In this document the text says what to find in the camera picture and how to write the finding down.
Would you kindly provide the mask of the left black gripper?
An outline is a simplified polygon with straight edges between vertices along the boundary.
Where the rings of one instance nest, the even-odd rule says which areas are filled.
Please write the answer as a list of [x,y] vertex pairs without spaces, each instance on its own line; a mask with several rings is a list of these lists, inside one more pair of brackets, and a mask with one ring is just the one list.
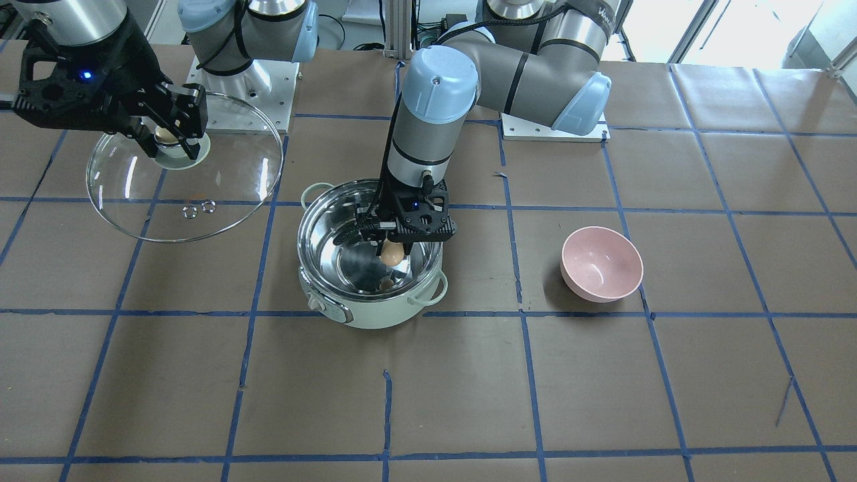
[[448,210],[445,181],[423,189],[392,181],[378,186],[370,181],[374,194],[356,208],[353,221],[337,232],[335,245],[358,235],[374,247],[374,256],[382,255],[386,241],[395,243],[395,261],[409,256],[410,245],[444,243],[457,232]]

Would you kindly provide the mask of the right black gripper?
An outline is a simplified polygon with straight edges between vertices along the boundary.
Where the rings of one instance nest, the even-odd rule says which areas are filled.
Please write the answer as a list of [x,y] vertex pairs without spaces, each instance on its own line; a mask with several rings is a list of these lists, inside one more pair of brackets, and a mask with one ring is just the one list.
[[119,27],[102,40],[62,46],[46,27],[26,27],[13,113],[40,128],[120,134],[156,158],[149,118],[177,138],[177,152],[201,156],[208,112],[199,84],[175,85],[138,27]]

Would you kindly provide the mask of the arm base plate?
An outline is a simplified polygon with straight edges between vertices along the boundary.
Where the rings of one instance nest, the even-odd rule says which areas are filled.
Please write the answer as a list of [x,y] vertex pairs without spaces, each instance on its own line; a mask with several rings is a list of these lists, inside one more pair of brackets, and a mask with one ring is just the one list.
[[587,134],[575,135],[565,131],[557,131],[548,126],[539,125],[529,120],[516,118],[506,113],[501,114],[501,129],[505,140],[511,141],[565,141],[565,143],[600,143],[609,141],[611,133],[604,115],[600,116],[596,127]]
[[230,76],[208,73],[196,68],[196,64],[197,59],[194,58],[187,83],[201,84],[209,92],[220,92],[248,102],[261,110],[279,133],[289,132],[302,64],[257,59],[244,71]]

